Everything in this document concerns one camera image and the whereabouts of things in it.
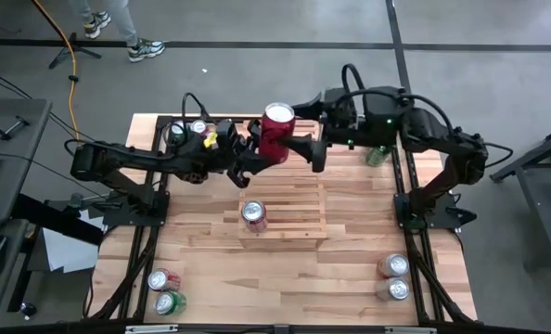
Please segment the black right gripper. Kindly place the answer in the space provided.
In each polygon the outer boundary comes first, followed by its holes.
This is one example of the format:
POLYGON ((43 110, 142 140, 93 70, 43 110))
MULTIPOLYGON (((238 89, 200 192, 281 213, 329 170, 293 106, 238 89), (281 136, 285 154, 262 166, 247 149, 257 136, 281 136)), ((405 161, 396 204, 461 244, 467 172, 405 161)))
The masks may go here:
POLYGON ((342 87, 328 88, 323 96, 318 93, 312 100, 291 107, 298 119, 318 121, 321 116, 320 138, 323 141, 313 140, 311 135, 282 139, 282 145, 305 158, 312 165, 314 173, 325 170, 327 147, 333 144, 354 147, 364 143, 363 133, 359 129, 363 121, 358 116, 352 98, 336 105, 336 101, 344 95, 345 90, 342 87))

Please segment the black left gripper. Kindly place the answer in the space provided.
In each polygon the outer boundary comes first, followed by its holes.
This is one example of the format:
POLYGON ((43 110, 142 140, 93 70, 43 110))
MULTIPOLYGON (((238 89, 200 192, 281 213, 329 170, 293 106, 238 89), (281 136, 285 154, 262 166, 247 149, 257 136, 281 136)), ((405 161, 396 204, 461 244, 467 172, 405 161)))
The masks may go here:
POLYGON ((246 188, 250 183, 246 173, 255 175, 277 164, 277 161, 256 153, 261 144, 261 121, 249 121, 247 131, 249 136, 245 145, 244 137, 237 133, 231 120, 219 121, 216 128, 217 148, 211 150, 210 171, 226 173, 239 188, 246 188))

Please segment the red Coke Zero can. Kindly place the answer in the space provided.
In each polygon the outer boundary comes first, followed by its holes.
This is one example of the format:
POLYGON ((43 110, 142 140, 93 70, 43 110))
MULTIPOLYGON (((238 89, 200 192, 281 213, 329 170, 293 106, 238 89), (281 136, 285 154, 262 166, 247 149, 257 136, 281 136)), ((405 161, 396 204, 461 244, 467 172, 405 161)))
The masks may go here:
POLYGON ((249 200, 243 204, 241 218, 250 232, 262 233, 267 229, 266 207, 258 200, 249 200))
POLYGON ((281 102, 269 104, 261 117, 259 154, 277 164, 286 161, 289 149, 277 140, 293 135, 294 128, 295 113, 290 105, 281 102))

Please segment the red Coca-Cola original can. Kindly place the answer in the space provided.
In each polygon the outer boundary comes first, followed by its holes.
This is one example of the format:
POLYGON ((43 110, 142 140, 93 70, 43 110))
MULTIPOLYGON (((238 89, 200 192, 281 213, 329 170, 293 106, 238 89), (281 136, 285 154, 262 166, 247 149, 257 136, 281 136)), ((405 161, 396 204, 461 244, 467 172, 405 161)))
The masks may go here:
POLYGON ((214 128, 210 123, 203 120, 195 120, 189 125, 190 130, 193 133, 201 135, 202 137, 208 137, 214 132, 214 128))

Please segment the slatted wooden shelf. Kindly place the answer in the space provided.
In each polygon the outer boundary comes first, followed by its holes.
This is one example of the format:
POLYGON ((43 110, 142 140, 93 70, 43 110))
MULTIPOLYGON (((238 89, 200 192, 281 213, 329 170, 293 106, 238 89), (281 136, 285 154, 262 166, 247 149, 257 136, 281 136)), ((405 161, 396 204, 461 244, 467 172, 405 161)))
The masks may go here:
POLYGON ((246 249, 263 251, 316 250, 327 239, 326 191, 302 156, 288 159, 254 175, 240 192, 239 203, 256 200, 266 208, 267 227, 252 232, 238 221, 238 239, 246 249))

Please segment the silver Diet Coke can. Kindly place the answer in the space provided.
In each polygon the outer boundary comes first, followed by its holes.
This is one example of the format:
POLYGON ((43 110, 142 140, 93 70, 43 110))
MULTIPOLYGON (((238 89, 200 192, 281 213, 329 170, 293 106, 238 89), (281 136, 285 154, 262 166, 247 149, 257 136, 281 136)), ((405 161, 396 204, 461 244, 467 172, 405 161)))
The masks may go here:
POLYGON ((409 271, 409 262, 402 254, 393 253, 378 263, 378 271, 384 277, 400 277, 409 271))
POLYGON ((409 287, 402 278, 392 277, 379 281, 375 294, 383 301, 403 301, 409 295, 409 287))

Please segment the red and white soda can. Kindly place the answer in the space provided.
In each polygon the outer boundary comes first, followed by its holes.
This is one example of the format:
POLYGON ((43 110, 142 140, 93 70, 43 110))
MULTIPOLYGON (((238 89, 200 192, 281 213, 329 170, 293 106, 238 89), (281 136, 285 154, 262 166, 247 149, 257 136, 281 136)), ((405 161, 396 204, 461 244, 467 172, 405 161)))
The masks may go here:
POLYGON ((181 287, 181 277, 166 268, 157 268, 148 275, 147 284, 155 291, 178 291, 181 287))

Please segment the person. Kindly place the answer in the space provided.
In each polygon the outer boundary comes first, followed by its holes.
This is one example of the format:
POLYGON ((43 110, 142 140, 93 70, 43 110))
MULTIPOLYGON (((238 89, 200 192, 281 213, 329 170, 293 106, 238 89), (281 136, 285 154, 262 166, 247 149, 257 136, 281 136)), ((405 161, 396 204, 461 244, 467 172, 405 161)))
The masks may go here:
POLYGON ((105 9, 95 12, 89 0, 68 0, 74 14, 80 19, 84 36, 96 39, 110 24, 114 23, 126 44, 128 58, 136 63, 145 58, 159 56, 165 50, 162 41, 153 41, 137 35, 129 9, 129 0, 103 0, 105 9))

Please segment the black tripod stand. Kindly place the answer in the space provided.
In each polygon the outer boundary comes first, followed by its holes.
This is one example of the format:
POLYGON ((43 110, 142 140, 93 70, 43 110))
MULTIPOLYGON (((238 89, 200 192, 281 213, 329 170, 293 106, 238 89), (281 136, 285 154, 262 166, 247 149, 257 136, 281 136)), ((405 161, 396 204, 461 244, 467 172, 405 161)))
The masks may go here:
POLYGON ((84 53, 92 58, 97 58, 97 59, 102 58, 102 56, 99 55, 98 53, 87 50, 86 48, 83 48, 81 46, 78 46, 77 35, 75 32, 72 32, 70 34, 68 41, 70 42, 70 47, 63 46, 59 51, 59 53, 56 55, 56 57, 48 65, 48 69, 53 70, 56 66, 60 65, 64 60, 66 60, 67 58, 70 58, 71 55, 75 55, 78 52, 84 53))

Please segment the white paper sheets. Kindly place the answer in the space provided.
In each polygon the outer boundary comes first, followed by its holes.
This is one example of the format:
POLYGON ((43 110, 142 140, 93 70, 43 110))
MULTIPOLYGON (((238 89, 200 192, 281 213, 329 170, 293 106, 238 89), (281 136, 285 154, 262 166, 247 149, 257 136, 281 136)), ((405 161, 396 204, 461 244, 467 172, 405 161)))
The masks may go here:
POLYGON ((47 262, 51 271, 61 269, 66 274, 96 265, 98 246, 46 228, 44 238, 47 262))

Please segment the black desk bar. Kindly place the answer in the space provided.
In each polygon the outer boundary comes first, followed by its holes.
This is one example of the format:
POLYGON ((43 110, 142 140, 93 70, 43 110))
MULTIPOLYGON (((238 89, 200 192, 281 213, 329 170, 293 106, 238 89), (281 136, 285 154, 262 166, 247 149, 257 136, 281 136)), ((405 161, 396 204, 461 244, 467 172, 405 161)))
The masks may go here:
POLYGON ((10 217, 27 220, 66 237, 96 246, 99 246, 103 240, 103 232, 100 228, 23 194, 18 195, 10 217))

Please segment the dark grey metal stand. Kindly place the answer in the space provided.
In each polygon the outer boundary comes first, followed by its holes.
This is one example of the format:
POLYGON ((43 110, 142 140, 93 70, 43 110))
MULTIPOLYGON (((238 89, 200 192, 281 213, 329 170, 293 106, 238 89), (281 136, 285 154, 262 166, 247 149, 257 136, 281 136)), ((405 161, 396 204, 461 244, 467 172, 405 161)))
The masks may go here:
POLYGON ((525 263, 528 271, 551 268, 551 134, 544 141, 516 160, 492 173, 490 178, 500 183, 516 176, 532 215, 544 230, 549 250, 525 263))

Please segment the grey desk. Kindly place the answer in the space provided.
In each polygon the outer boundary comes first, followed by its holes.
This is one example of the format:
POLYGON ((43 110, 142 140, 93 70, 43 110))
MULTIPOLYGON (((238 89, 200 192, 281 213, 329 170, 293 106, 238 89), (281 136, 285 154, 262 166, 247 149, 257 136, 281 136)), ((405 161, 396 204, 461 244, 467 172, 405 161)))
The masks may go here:
POLYGON ((8 141, 0 140, 0 226, 10 217, 47 124, 52 103, 46 99, 0 98, 0 128, 6 130, 19 115, 31 125, 8 141))

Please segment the silver metal bracket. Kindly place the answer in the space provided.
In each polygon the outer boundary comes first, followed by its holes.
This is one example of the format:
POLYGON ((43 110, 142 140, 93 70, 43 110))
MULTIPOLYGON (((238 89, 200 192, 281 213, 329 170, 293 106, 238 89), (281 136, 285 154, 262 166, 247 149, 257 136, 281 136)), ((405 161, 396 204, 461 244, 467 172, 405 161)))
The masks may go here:
POLYGON ((124 334, 174 334, 179 331, 176 324, 127 326, 124 334))
POLYGON ((423 327, 384 327, 384 334, 438 334, 436 328, 423 327))

